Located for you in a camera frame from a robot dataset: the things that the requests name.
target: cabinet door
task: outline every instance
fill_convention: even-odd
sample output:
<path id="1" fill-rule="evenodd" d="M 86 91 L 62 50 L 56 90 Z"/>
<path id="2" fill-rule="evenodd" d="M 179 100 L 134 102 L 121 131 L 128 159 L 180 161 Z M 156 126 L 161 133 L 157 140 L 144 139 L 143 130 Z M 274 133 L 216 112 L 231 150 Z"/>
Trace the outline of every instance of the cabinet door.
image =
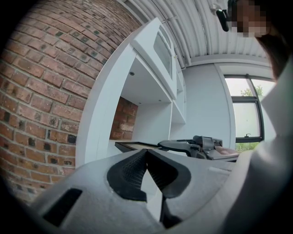
<path id="1" fill-rule="evenodd" d="M 131 42 L 173 99 L 177 96 L 176 56 L 171 38 L 158 18 L 149 22 Z"/>

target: white wall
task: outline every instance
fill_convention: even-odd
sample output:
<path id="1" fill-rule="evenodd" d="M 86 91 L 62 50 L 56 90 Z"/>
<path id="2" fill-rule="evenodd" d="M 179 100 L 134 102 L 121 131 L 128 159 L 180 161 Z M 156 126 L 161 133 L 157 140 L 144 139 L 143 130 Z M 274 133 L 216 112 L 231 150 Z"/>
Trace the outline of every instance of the white wall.
<path id="1" fill-rule="evenodd" d="M 220 69 L 214 64 L 183 70 L 186 83 L 186 124 L 172 124 L 171 139 L 194 135 L 219 138 L 224 147 L 235 147 L 232 98 Z"/>

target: ceiling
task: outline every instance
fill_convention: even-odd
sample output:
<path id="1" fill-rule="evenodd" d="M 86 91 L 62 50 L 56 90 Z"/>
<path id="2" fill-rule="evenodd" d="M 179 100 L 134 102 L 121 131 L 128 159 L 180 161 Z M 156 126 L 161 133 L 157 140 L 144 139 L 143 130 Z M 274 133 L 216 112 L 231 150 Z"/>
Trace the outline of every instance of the ceiling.
<path id="1" fill-rule="evenodd" d="M 269 66 L 255 38 L 224 32 L 211 12 L 212 3 L 227 0 L 123 0 L 144 21 L 158 17 L 174 42 L 181 68 L 212 62 L 237 62 Z"/>

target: foliage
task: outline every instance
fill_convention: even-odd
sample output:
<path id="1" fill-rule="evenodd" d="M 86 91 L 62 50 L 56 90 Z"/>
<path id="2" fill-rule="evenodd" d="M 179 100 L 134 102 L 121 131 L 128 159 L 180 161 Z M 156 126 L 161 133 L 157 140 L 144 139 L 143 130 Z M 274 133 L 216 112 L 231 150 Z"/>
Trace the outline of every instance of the foliage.
<path id="1" fill-rule="evenodd" d="M 258 96 L 262 96 L 263 95 L 263 91 L 262 91 L 262 86 L 258 85 L 255 87 L 256 89 L 256 93 Z M 252 97 L 252 92 L 250 90 L 250 88 L 247 88 L 246 90 L 241 90 L 241 96 L 246 96 L 246 97 Z"/>
<path id="2" fill-rule="evenodd" d="M 247 151 L 254 149 L 259 142 L 253 142 L 253 143 L 236 143 L 236 150 L 237 151 Z"/>

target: white shelf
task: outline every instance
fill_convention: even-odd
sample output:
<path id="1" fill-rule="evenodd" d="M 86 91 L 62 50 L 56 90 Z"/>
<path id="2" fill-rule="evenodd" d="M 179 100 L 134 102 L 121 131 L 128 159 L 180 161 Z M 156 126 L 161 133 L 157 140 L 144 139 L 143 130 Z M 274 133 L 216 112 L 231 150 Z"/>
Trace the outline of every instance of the white shelf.
<path id="1" fill-rule="evenodd" d="M 172 103 L 138 107 L 132 141 L 158 144 L 168 140 L 171 128 Z"/>
<path id="2" fill-rule="evenodd" d="M 176 104 L 176 101 L 173 101 L 172 123 L 186 123 L 184 112 L 181 112 L 180 108 Z"/>
<path id="3" fill-rule="evenodd" d="M 139 55 L 131 66 L 121 96 L 138 106 L 171 103 L 165 88 Z"/>

